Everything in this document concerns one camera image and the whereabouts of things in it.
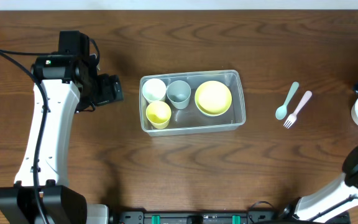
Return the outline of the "mint green plastic spoon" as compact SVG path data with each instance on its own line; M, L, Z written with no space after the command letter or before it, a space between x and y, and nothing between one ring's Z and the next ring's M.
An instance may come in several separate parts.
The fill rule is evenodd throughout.
M283 103L283 105L279 106L275 112L275 117L278 120L282 120L286 115L287 115L287 106L289 104L289 102L291 101L291 99L293 98L294 94L296 93L297 89L299 88L299 83L298 82L293 82L291 84L291 87L288 91L287 97Z

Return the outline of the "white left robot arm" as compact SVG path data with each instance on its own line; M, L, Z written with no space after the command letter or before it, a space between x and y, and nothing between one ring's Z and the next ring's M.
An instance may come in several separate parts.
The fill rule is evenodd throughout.
M34 82L34 113L25 156L14 184L0 188L9 223L112 223L107 205L89 204L69 188L67 156L74 115L122 101L119 77L99 74L96 42L63 30L58 50L37 53L26 71Z

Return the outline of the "white plastic cup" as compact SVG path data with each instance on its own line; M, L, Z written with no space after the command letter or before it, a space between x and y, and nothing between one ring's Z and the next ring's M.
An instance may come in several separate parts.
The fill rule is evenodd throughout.
M165 101L166 99L166 84L158 79L152 78L147 80L142 87L142 95L148 103L154 101Z

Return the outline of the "grey plastic cup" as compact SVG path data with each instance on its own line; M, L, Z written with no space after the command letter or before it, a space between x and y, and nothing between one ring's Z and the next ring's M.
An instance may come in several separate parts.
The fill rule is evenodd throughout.
M185 109L191 96L191 88L187 82L177 80L167 87L167 96L172 105L179 110Z

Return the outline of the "yellow plastic cup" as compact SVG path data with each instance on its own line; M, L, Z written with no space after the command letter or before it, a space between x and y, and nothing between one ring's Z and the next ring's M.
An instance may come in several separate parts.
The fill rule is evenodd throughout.
M154 101L146 108L146 117L152 126L157 129L164 129L168 126L172 111L164 101Z

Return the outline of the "yellow plastic bowl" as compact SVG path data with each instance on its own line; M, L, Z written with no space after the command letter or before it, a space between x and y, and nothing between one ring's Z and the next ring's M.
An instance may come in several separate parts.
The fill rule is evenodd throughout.
M206 116L220 116L231 107L232 93L221 82L207 81L196 89L195 104Z

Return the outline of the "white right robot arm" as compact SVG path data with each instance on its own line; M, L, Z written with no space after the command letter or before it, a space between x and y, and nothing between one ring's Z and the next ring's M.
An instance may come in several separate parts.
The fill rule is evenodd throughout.
M358 82L353 90L358 94ZM358 99L351 109L358 125ZM345 223L345 213L358 206L358 146L346 157L341 175L319 191L299 198L284 209L281 218L313 223Z

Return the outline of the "pink plastic fork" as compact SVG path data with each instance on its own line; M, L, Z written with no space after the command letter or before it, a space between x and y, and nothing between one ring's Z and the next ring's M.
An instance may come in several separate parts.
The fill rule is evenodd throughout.
M301 109L304 107L304 105L307 104L307 102L309 101L309 99L312 97L312 92L311 91L306 91L305 94L303 95L302 99L300 100L300 102L298 103L296 109L294 110L294 112L292 114L290 114L287 118L287 120L284 122L284 127L289 129L296 121L297 119L297 115L298 113L301 111Z

